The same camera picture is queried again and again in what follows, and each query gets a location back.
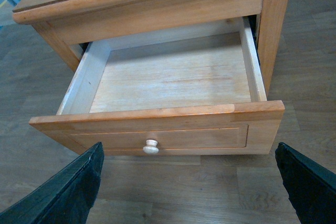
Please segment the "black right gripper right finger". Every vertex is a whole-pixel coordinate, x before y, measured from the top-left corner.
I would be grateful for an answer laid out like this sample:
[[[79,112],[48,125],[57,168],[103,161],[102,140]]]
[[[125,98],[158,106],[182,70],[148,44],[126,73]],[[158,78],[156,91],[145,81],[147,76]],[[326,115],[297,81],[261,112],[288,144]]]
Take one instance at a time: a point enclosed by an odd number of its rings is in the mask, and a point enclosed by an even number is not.
[[[275,159],[301,223],[335,223],[335,173],[281,142]]]

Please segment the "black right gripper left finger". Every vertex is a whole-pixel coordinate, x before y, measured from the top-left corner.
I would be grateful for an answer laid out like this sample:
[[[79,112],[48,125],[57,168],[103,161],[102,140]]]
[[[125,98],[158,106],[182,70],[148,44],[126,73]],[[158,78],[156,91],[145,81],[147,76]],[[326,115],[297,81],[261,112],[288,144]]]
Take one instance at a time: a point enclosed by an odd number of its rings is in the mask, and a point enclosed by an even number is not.
[[[98,142],[1,212],[1,223],[86,223],[100,188],[103,161]]]

